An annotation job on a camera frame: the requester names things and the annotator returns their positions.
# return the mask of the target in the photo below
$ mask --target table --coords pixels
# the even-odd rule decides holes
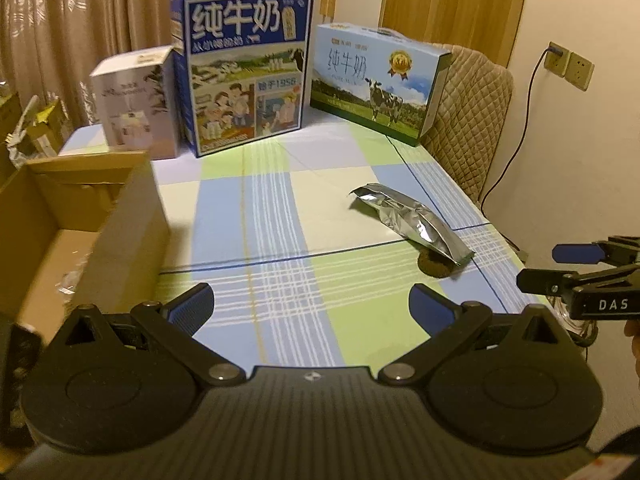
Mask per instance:
[[[516,288],[519,259],[424,148],[305,112],[297,132],[154,162],[172,227],[155,299],[210,283],[216,307],[198,341],[247,373],[257,364],[376,373],[428,338],[408,311],[414,283],[494,312],[546,304]],[[105,150],[101,127],[89,126],[63,153]],[[349,195],[369,182],[426,204],[476,252],[473,261],[451,278],[421,273],[417,248]]]

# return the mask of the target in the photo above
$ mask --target human hand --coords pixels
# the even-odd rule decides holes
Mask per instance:
[[[629,319],[625,325],[625,335],[633,337],[631,340],[631,352],[636,358],[636,375],[640,378],[640,320]]]

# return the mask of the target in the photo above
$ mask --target yellow line on tablecloth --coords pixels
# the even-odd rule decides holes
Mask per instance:
[[[238,150],[242,150],[242,174],[240,176],[240,223],[242,229],[242,248],[244,249],[244,259],[247,263],[250,262],[250,253],[249,253],[249,244],[247,243],[247,232],[246,232],[246,215],[245,215],[245,207],[244,207],[244,189],[245,182],[244,178],[246,176],[246,165],[244,161],[244,154],[246,150],[244,146],[238,146]],[[260,356],[260,361],[264,364],[268,364],[267,361],[267,352],[264,348],[264,341],[262,340],[262,335],[260,334],[260,325],[258,324],[258,311],[256,307],[255,301],[255,292],[254,292],[254,281],[252,279],[251,274],[251,266],[245,267],[246,271],[246,285],[249,291],[249,304],[251,309],[251,318],[255,328],[255,338],[258,343],[258,355]]]

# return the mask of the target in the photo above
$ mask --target power outlet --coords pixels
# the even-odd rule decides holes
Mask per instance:
[[[569,55],[571,54],[571,51],[564,46],[555,44],[553,41],[549,42],[549,46],[562,50],[562,56],[558,56],[553,52],[547,52],[545,56],[545,68],[557,76],[564,77],[566,67],[569,64]]]
[[[591,61],[572,52],[571,56],[569,56],[569,65],[566,68],[564,78],[576,88],[586,92],[591,81],[593,69],[594,64]]]

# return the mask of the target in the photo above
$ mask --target finger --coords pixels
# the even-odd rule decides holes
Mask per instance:
[[[640,333],[640,322],[637,319],[629,319],[625,323],[625,335],[631,337]]]

